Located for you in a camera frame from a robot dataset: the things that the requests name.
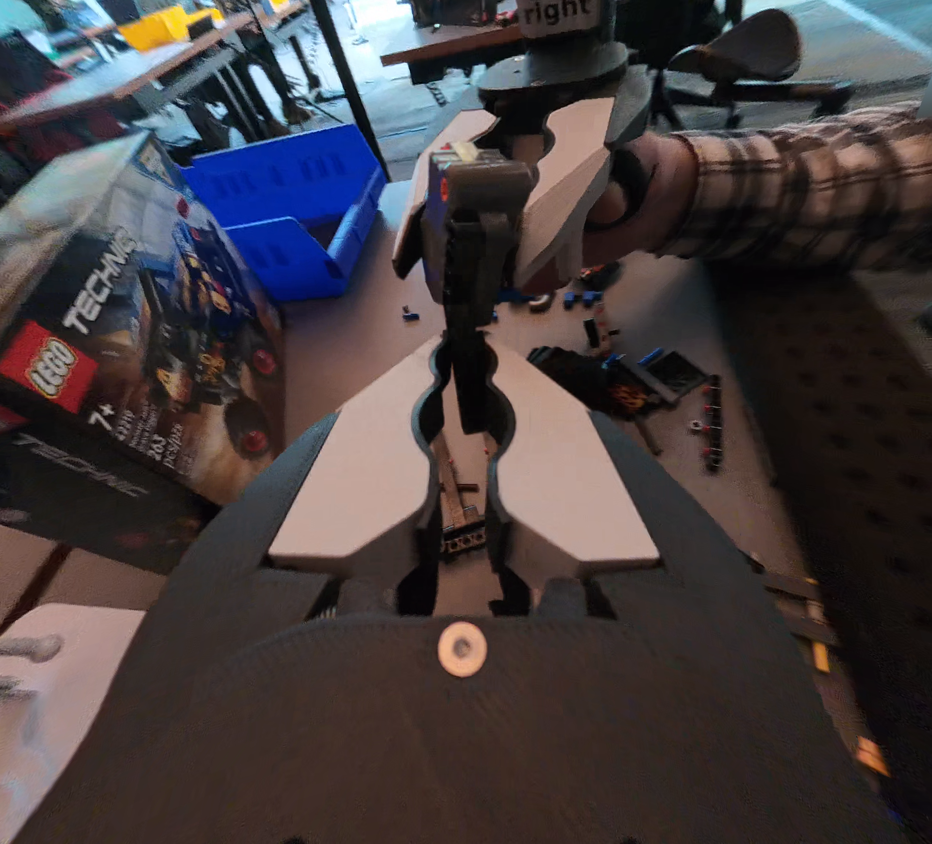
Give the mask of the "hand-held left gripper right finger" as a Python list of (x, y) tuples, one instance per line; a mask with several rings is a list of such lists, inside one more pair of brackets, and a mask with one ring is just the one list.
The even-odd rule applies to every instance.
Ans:
[(519, 353), (488, 346), (488, 558), (503, 612), (554, 579), (642, 571), (661, 554), (594, 415)]

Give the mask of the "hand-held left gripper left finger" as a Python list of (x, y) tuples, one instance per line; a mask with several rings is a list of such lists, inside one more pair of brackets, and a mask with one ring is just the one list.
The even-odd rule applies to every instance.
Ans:
[(441, 511), (430, 442), (447, 372), (428, 340), (336, 413), (270, 544), (276, 566), (365, 580), (401, 615), (436, 605)]

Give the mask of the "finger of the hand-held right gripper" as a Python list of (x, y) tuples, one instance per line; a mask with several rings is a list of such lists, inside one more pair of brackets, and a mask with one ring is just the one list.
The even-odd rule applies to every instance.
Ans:
[[(432, 133), (424, 151), (416, 160), (412, 181), (402, 211), (402, 223), (395, 238), (391, 256), (394, 274), (404, 280), (422, 260), (420, 214), (428, 201), (429, 174), (434, 152), (456, 143), (469, 142), (495, 130), (499, 120), (491, 112), (479, 108), (460, 110), (440, 121), (440, 130)], [(472, 181), (469, 205), (479, 212), (503, 212), (501, 174), (483, 168), (483, 174)]]
[(605, 145), (613, 97), (580, 100), (548, 115), (538, 132), (508, 132), (511, 156), (537, 173), (521, 216), (511, 288), (531, 293), (548, 270), (560, 287), (583, 269), (583, 231), (609, 182)]

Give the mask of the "grey toy pull-back motor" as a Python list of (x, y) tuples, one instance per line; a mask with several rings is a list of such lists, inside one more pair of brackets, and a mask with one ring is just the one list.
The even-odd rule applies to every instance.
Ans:
[(450, 337), (492, 321), (499, 294), (515, 286), (530, 167), (495, 150), (435, 151), (420, 219), (422, 263)]

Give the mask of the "black toy beam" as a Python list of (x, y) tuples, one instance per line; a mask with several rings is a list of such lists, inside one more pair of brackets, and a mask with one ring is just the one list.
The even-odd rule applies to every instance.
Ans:
[[(465, 438), (484, 434), (489, 359), (483, 330), (470, 325), (448, 325), (444, 350), (449, 359), (460, 431)], [(486, 524), (479, 507), (463, 505), (455, 462), (449, 444), (441, 436), (436, 438), (435, 451), (441, 470), (441, 493), (446, 498), (450, 520), (442, 533), (440, 558), (451, 564), (486, 545)]]

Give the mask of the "person's right forearm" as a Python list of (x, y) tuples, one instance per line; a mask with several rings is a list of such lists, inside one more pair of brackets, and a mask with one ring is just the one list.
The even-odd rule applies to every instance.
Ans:
[(757, 131), (675, 134), (692, 201), (657, 255), (930, 271), (931, 119), (905, 102)]

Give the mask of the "grey desk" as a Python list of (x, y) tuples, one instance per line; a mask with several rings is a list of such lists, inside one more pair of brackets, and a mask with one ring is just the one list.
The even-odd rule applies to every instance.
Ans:
[[(292, 304), (285, 320), (285, 440), (293, 441), (321, 417), (362, 390), (437, 331), (438, 309), (427, 309), (421, 275), (405, 282), (390, 270), (402, 192), (389, 185), (348, 292), (340, 299)], [(608, 319), (621, 328), (618, 347), (635, 358), (655, 346), (682, 353), (722, 381), (725, 461), (707, 470), (700, 436), (688, 427), (700, 393), (647, 419), (660, 449), (657, 460), (732, 537), (763, 562), (764, 571), (791, 592), (776, 591), (788, 617), (826, 624), (817, 575), (800, 551), (774, 468), (752, 409), (728, 361), (705, 272), (695, 263), (629, 255), (618, 286), (609, 290)], [(120, 563), (52, 538), (14, 533), (2, 521), (2, 629), (42, 602), (146, 610), (161, 578), (141, 560)]]

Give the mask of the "white desk stand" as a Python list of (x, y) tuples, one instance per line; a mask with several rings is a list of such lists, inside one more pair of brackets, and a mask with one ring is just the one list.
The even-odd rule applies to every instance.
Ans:
[(83, 742), (145, 614), (46, 604), (2, 635), (3, 843), (16, 837)]

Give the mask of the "person's right hand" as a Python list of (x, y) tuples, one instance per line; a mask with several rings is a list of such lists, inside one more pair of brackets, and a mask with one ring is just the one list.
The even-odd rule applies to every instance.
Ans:
[(647, 131), (626, 143), (588, 214), (583, 265), (658, 252), (690, 209), (696, 183), (695, 156), (682, 138)]

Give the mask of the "black toy fender piece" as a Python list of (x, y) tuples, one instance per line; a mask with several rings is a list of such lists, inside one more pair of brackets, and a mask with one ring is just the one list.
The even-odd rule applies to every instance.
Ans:
[(531, 365), (590, 410), (611, 414), (615, 398), (610, 391), (609, 372), (594, 357), (562, 347), (538, 346), (527, 355)]

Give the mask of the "black panel flame sticker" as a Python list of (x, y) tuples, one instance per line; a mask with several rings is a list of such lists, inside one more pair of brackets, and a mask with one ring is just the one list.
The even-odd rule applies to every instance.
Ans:
[(605, 393), (616, 416), (633, 421), (666, 403), (624, 363), (621, 356), (610, 354), (601, 362)]

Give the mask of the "blue plastic bin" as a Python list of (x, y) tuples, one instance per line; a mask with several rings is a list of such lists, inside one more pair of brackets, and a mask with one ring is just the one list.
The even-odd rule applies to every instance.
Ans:
[(182, 174), (279, 304), (346, 292), (388, 183), (347, 124), (200, 155)]

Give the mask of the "brown background table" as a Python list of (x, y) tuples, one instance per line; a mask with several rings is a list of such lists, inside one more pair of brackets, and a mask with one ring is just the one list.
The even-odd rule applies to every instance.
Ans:
[(524, 42), (517, 24), (485, 26), (441, 25), (436, 29), (406, 25), (396, 32), (380, 55), (382, 67), (449, 59)]

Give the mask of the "black beam red pins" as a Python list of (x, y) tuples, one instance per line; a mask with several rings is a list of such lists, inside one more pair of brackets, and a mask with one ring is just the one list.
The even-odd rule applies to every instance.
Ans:
[(724, 462), (724, 422), (721, 377), (709, 376), (704, 389), (703, 462), (707, 471), (716, 474)]

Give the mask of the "black grille toy panel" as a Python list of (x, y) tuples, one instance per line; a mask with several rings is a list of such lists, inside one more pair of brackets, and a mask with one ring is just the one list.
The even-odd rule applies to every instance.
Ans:
[(636, 365), (647, 375), (648, 385), (667, 407), (676, 407), (683, 397), (705, 386), (710, 378), (710, 373), (692, 360), (663, 347), (652, 350)]

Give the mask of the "black metal pole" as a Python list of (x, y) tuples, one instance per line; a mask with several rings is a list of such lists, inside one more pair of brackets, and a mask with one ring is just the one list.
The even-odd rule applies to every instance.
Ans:
[(354, 75), (345, 56), (339, 35), (333, 23), (327, 0), (309, 0), (310, 7), (320, 28), (333, 66), (349, 104), (354, 122), (376, 157), (387, 180), (391, 181), (390, 170), (379, 148), (379, 141), (372, 128), (366, 107), (355, 82)]

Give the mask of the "black saddle stool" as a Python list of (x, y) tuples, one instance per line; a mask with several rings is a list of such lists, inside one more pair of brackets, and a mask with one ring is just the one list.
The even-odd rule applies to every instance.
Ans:
[[(672, 129), (685, 125), (677, 106), (725, 109), (725, 128), (742, 122), (740, 104), (812, 103), (813, 118), (839, 115), (854, 89), (849, 82), (792, 82), (802, 58), (797, 22), (785, 11), (757, 12), (714, 40), (679, 51), (657, 71), (651, 91), (651, 115), (663, 117)], [(666, 74), (683, 73), (712, 84), (708, 94), (669, 87)]]

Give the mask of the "monster truck toy set box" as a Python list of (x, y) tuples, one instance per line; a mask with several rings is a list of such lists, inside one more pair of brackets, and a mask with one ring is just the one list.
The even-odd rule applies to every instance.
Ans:
[(2, 209), (2, 524), (169, 574), (283, 450), (275, 306), (158, 140)]

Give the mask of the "black perforated board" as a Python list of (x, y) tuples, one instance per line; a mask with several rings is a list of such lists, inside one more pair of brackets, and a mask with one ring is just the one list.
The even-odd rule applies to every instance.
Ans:
[(853, 275), (706, 269), (890, 772), (882, 795), (909, 838), (930, 842), (930, 373)]

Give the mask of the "yellow bin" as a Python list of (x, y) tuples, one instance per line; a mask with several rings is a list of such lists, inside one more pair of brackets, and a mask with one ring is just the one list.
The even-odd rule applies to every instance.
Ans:
[(134, 51), (145, 53), (190, 40), (188, 13), (175, 5), (117, 26), (117, 33)]

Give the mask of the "long background workbench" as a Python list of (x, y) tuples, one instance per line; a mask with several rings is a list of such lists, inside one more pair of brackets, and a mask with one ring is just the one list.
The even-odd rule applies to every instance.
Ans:
[(40, 92), (2, 113), (2, 132), (76, 117), (96, 107), (131, 100), (150, 115), (214, 80), (248, 143), (270, 134), (257, 110), (258, 93), (240, 82), (233, 68), (245, 47), (240, 33), (254, 28), (268, 41), (293, 40), (310, 22), (309, 3), (294, 0), (273, 11), (239, 12), (194, 41), (179, 41), (147, 52), (127, 51), (86, 74)]

